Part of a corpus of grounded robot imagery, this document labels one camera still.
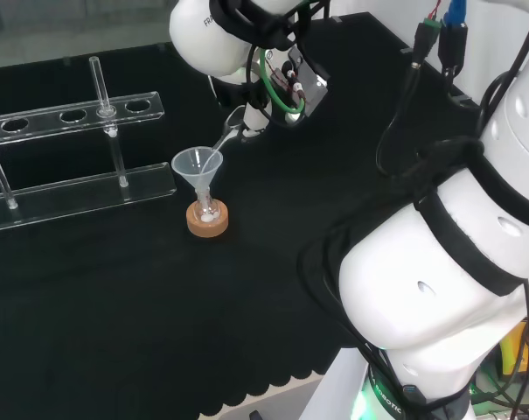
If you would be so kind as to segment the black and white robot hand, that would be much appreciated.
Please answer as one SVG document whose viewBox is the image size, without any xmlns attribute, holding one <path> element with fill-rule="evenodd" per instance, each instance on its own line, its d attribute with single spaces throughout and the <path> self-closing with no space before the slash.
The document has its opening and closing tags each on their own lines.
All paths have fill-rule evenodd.
<svg viewBox="0 0 529 420">
<path fill-rule="evenodd" d="M 252 55 L 250 73 L 245 65 L 219 78 L 210 86 L 228 116 L 217 148 L 233 141 L 246 142 L 272 126 L 292 129 L 316 110 L 328 92 L 328 77 L 311 68 L 302 52 L 267 50 L 260 63 L 260 50 Z"/>
</svg>

